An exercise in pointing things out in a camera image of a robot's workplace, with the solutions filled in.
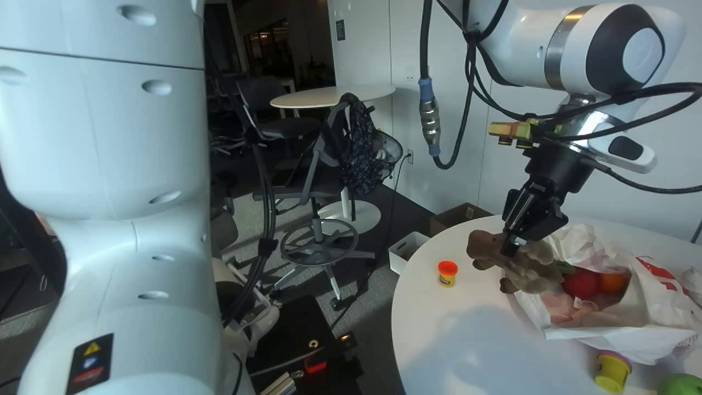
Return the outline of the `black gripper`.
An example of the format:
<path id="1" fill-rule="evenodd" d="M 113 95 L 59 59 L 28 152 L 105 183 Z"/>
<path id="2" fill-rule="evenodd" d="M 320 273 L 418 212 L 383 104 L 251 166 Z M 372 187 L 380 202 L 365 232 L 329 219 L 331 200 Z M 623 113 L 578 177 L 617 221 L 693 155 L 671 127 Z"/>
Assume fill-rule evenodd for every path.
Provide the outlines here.
<path id="1" fill-rule="evenodd" d="M 512 256 L 517 239 L 538 242 L 567 225 L 562 205 L 577 193 L 592 173 L 587 158 L 556 142 L 543 142 L 526 152 L 528 180 L 511 188 L 501 208 L 499 252 Z"/>

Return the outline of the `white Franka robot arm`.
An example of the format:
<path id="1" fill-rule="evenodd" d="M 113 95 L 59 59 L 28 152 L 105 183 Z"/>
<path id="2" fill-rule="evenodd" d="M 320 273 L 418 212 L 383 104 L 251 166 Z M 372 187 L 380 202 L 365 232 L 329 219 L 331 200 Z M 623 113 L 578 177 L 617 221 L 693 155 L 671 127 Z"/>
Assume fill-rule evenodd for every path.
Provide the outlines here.
<path id="1" fill-rule="evenodd" d="M 504 255 L 563 226 L 587 172 L 619 169 L 607 147 L 642 125 L 640 99 L 700 96 L 664 78 L 682 38 L 667 8 L 427 3 L 495 82 L 569 99 L 528 121 Z M 254 395 L 213 281 L 203 71 L 203 0 L 0 0 L 1 175 L 67 260 L 17 395 Z"/>

